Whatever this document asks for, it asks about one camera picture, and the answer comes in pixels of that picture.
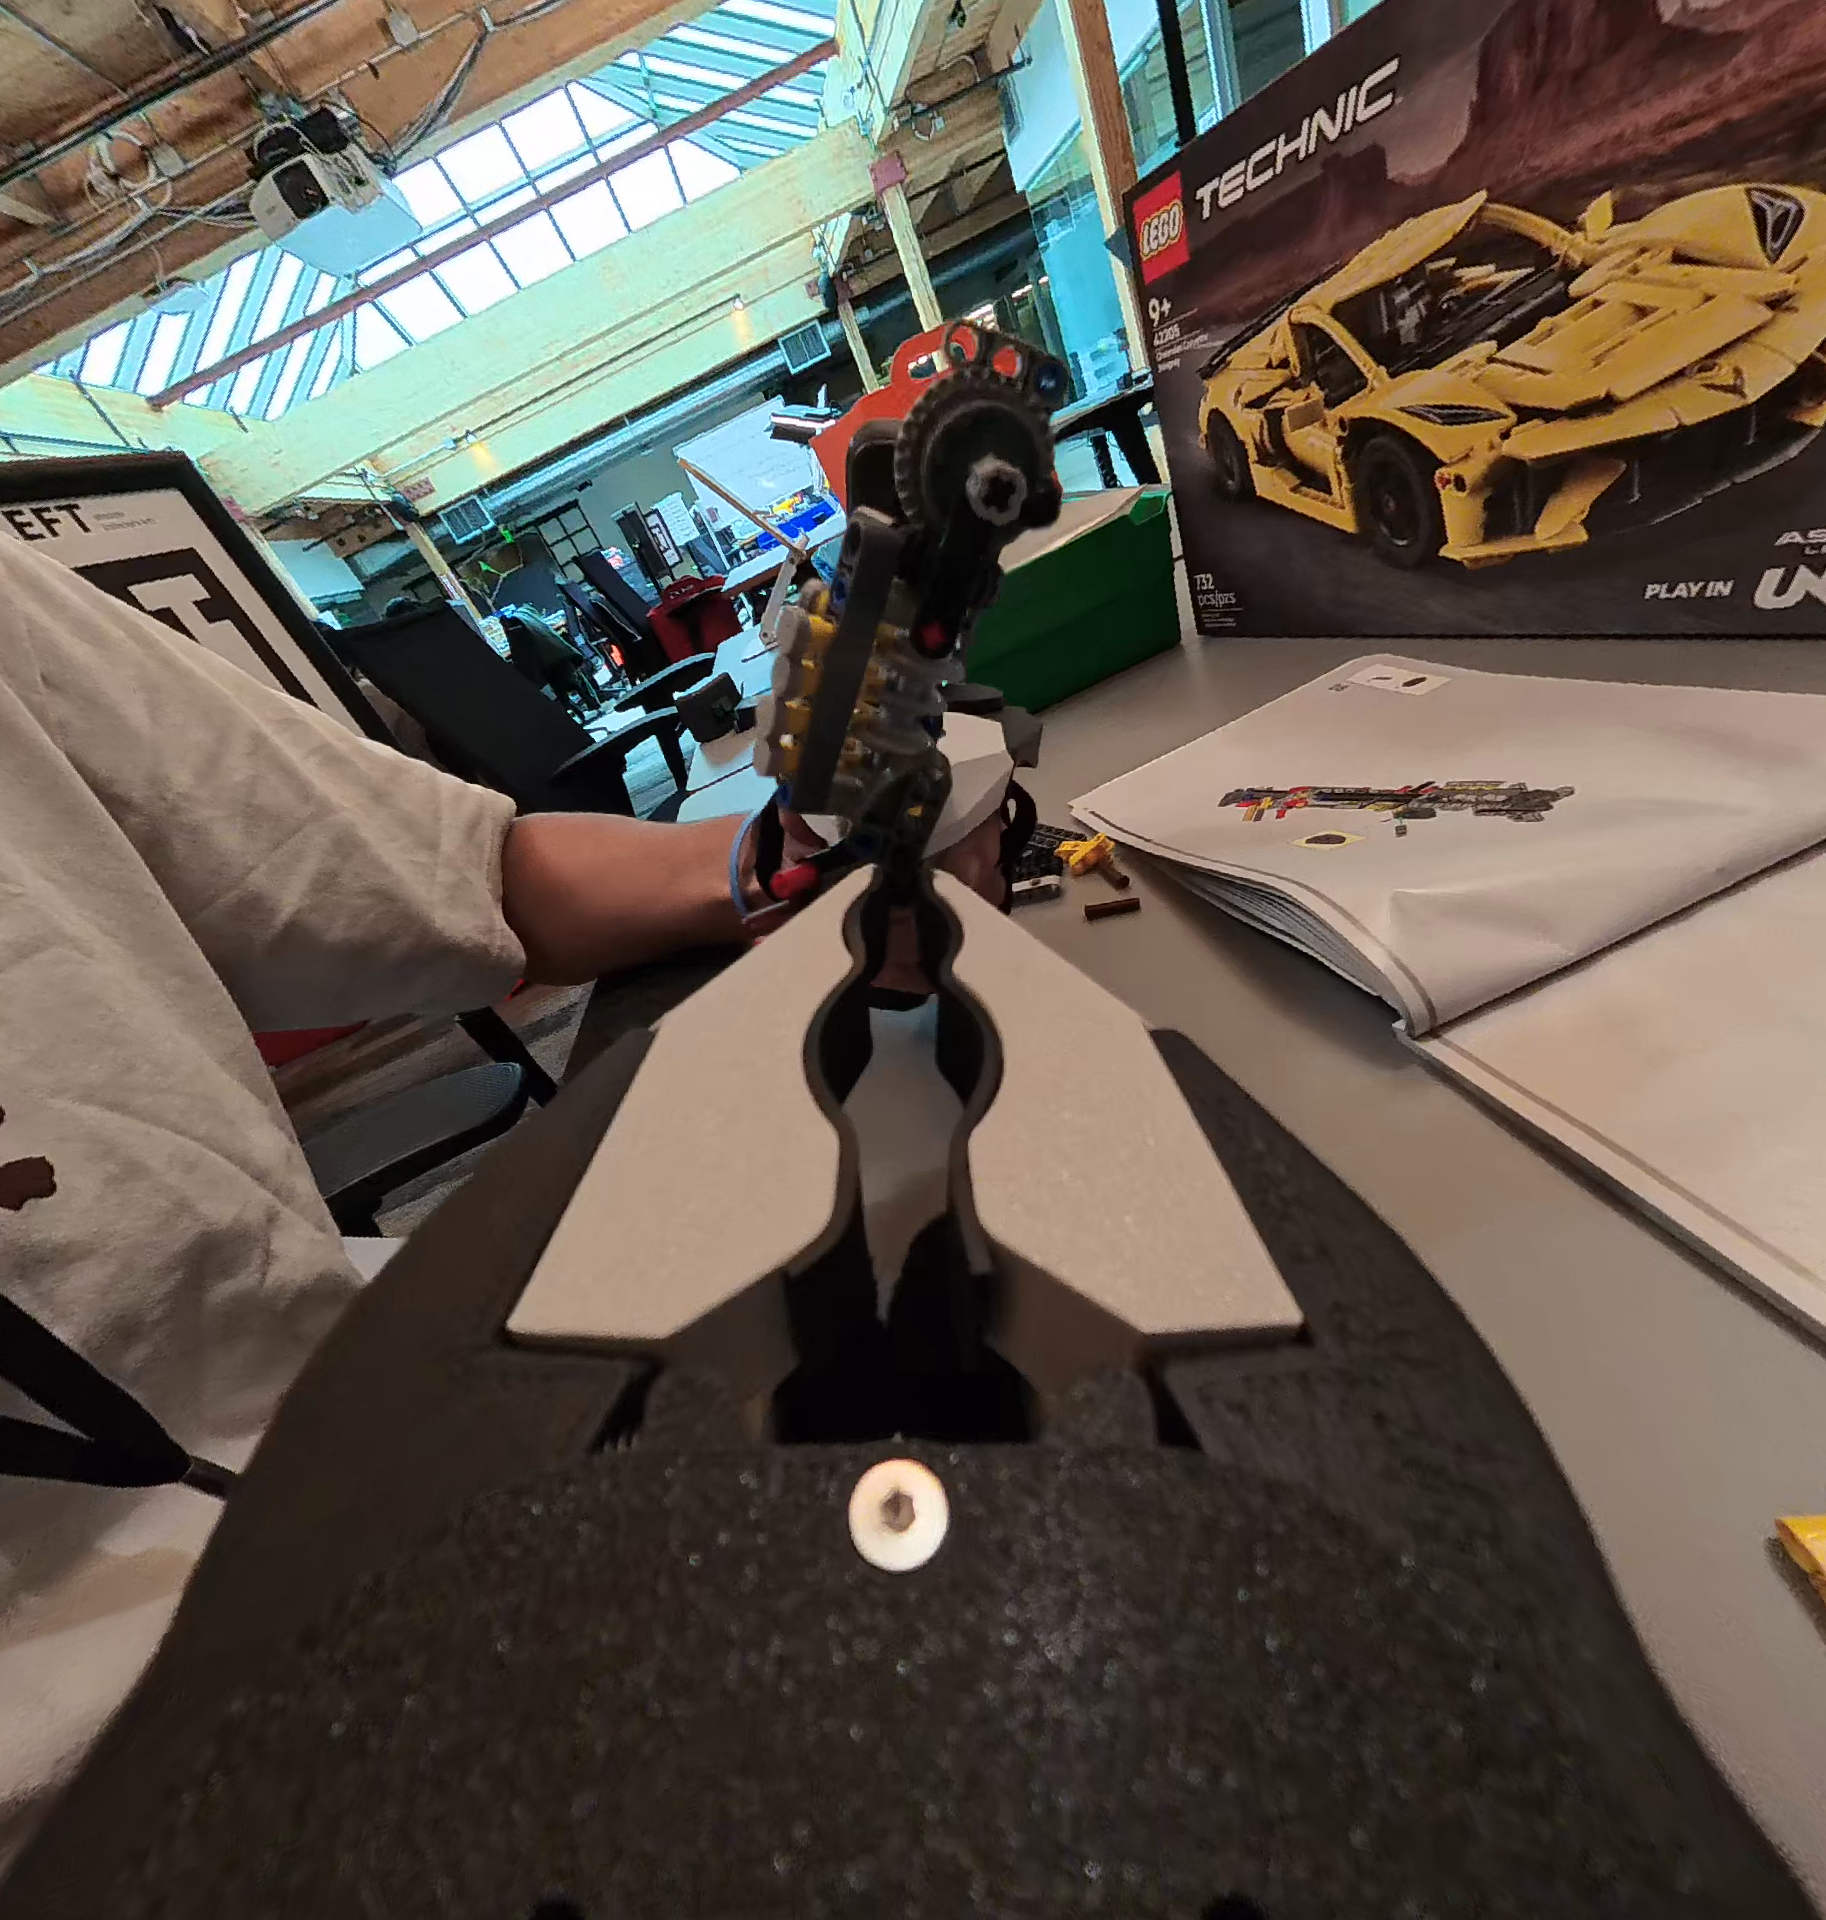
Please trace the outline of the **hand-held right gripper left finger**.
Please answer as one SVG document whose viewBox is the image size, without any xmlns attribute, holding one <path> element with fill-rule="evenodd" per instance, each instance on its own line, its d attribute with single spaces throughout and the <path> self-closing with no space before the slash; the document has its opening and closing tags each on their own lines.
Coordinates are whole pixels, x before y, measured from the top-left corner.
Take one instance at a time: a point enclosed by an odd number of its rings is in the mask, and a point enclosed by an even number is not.
<svg viewBox="0 0 1826 1920">
<path fill-rule="evenodd" d="M 622 1360 L 601 1443 L 847 1443 L 894 1372 L 847 1095 L 869 1059 L 879 874 L 830 885 L 640 1034 L 509 1313 L 538 1355 Z"/>
</svg>

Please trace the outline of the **ceiling mounted white projector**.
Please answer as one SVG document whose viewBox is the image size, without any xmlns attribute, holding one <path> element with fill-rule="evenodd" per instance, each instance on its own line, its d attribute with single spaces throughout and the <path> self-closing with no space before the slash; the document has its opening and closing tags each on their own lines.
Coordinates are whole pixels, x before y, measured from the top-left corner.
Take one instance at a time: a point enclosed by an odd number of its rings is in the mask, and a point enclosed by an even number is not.
<svg viewBox="0 0 1826 1920">
<path fill-rule="evenodd" d="M 255 227 L 325 277 L 355 278 L 419 239 L 419 219 L 339 106 L 268 123 L 248 166 Z"/>
</svg>

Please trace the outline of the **person's white shirt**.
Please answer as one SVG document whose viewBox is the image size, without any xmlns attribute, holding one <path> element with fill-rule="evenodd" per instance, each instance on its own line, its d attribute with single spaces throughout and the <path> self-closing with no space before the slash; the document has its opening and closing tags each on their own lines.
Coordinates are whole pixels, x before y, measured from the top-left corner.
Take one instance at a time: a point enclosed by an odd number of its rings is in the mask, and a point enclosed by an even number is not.
<svg viewBox="0 0 1826 1920">
<path fill-rule="evenodd" d="M 511 821 L 0 530 L 0 1289 L 191 1451 L 365 1283 L 255 1034 L 507 992 Z"/>
</svg>

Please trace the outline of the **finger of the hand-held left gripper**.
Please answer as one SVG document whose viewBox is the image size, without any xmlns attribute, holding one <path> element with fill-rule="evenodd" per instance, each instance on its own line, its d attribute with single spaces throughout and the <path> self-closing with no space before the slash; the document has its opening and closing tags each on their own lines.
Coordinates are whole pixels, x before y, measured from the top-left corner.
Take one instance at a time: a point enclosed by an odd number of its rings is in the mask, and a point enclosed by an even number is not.
<svg viewBox="0 0 1826 1920">
<path fill-rule="evenodd" d="M 925 862 L 949 862 L 964 845 L 990 845 L 1000 852 L 1011 821 L 1010 789 L 1018 765 L 1000 721 L 948 714 L 938 748 L 948 761 L 949 789 L 925 842 Z"/>
</svg>

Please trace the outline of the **white lego instruction booklet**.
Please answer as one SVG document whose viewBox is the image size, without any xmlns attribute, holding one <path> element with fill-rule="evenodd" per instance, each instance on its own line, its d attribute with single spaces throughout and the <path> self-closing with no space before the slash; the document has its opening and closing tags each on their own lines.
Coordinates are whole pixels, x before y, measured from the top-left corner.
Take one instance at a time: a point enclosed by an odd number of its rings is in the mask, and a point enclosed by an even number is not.
<svg viewBox="0 0 1826 1920">
<path fill-rule="evenodd" d="M 1381 655 L 1069 807 L 1826 1342 L 1826 693 Z"/>
</svg>

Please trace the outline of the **black lego set box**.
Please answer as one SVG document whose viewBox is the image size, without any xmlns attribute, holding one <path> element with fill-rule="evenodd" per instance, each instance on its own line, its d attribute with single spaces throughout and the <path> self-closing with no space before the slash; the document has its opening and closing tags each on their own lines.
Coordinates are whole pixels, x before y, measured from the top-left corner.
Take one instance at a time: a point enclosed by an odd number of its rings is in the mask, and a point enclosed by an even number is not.
<svg viewBox="0 0 1826 1920">
<path fill-rule="evenodd" d="M 1125 200 L 1209 637 L 1826 637 L 1826 1 L 1371 3 Z"/>
</svg>

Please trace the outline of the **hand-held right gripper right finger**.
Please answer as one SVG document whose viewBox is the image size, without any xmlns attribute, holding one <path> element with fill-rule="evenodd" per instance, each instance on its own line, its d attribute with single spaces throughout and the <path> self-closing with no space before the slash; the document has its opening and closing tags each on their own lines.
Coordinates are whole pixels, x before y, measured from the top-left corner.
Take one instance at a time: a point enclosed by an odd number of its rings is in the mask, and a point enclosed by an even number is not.
<svg viewBox="0 0 1826 1920">
<path fill-rule="evenodd" d="M 907 1253 L 885 1354 L 915 1427 L 1035 1433 L 1100 1377 L 1308 1335 L 1147 1023 L 959 880 L 923 883 L 945 1209 Z"/>
</svg>

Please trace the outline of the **person's left hand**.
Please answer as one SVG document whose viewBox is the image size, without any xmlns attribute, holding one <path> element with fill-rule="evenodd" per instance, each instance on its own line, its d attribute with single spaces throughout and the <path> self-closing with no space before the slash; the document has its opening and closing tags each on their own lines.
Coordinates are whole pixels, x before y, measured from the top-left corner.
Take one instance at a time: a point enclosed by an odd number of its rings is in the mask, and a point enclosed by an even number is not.
<svg viewBox="0 0 1826 1920">
<path fill-rule="evenodd" d="M 1032 800 L 1015 782 L 966 804 L 957 812 L 948 804 L 945 817 L 927 843 L 925 870 L 953 875 L 962 887 L 988 900 L 998 913 L 1011 909 L 1011 867 L 1023 843 L 1019 828 L 1035 822 Z M 753 880 L 772 894 L 785 870 L 808 864 L 830 845 L 826 835 L 843 838 L 835 818 L 805 818 L 776 800 L 768 800 L 754 822 Z M 869 975 L 868 1000 L 877 1009 L 909 1012 L 935 994 L 925 965 L 922 920 L 910 900 L 894 903 L 869 948 L 877 968 Z"/>
</svg>

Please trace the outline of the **person's left forearm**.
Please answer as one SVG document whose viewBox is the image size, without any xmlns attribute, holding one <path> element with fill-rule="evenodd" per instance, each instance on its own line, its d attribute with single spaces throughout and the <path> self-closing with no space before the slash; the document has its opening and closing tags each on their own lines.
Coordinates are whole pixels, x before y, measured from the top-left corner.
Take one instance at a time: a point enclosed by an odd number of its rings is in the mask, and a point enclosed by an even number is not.
<svg viewBox="0 0 1826 1920">
<path fill-rule="evenodd" d="M 732 901 L 739 821 L 656 824 L 532 814 L 502 843 L 500 909 L 528 982 L 574 988 L 704 946 L 753 942 Z"/>
</svg>

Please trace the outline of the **red chair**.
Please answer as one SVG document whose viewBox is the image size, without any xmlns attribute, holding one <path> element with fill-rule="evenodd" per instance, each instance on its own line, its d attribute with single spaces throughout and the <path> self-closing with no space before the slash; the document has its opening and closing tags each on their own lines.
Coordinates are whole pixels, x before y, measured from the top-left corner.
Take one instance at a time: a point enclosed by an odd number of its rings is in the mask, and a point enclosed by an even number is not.
<svg viewBox="0 0 1826 1920">
<path fill-rule="evenodd" d="M 711 655 L 741 630 L 734 596 L 719 574 L 668 583 L 648 608 L 648 623 L 668 664 Z"/>
</svg>

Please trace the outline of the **green plastic bin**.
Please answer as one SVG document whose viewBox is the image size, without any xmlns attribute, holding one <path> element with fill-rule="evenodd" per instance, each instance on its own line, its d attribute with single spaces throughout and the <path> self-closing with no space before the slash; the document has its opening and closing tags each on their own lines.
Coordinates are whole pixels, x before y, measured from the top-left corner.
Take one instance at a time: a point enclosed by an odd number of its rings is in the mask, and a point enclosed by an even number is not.
<svg viewBox="0 0 1826 1920">
<path fill-rule="evenodd" d="M 998 557 L 966 672 L 1043 710 L 1178 644 L 1166 489 L 1086 493 Z"/>
</svg>

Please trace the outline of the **white printed sign card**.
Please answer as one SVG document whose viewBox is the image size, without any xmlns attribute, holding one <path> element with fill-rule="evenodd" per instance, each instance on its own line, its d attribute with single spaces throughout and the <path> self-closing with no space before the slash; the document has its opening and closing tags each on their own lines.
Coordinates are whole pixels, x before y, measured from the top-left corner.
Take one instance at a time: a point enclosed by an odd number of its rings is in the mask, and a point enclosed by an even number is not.
<svg viewBox="0 0 1826 1920">
<path fill-rule="evenodd" d="M 0 462 L 0 530 L 388 748 L 312 604 L 177 449 Z"/>
</svg>

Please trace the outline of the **orange red paper bag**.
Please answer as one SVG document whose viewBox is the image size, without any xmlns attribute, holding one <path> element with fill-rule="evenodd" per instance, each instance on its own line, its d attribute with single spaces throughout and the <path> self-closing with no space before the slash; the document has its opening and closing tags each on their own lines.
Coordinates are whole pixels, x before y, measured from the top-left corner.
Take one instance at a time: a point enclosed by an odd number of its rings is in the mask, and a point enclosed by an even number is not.
<svg viewBox="0 0 1826 1920">
<path fill-rule="evenodd" d="M 925 329 L 902 343 L 887 369 L 883 385 L 858 395 L 845 413 L 831 420 L 810 444 L 810 452 L 830 484 L 833 498 L 845 507 L 850 498 L 848 449 L 852 434 L 869 422 L 899 424 L 925 389 L 957 367 L 949 343 L 964 343 L 974 322 L 951 322 Z"/>
</svg>

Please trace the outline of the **lego car chassis assembly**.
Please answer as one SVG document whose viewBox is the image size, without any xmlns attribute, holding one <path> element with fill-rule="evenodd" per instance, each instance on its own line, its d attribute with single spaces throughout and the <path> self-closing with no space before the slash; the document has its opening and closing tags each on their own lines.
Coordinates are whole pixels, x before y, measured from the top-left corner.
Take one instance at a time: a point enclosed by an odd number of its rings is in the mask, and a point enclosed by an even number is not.
<svg viewBox="0 0 1826 1920">
<path fill-rule="evenodd" d="M 948 683 L 1005 549 L 1060 511 L 1047 416 L 1064 363 L 970 322 L 936 357 L 902 420 L 852 433 L 831 579 L 768 619 L 753 759 L 773 794 L 746 828 L 783 913 L 850 871 L 910 897 L 951 794 Z"/>
</svg>

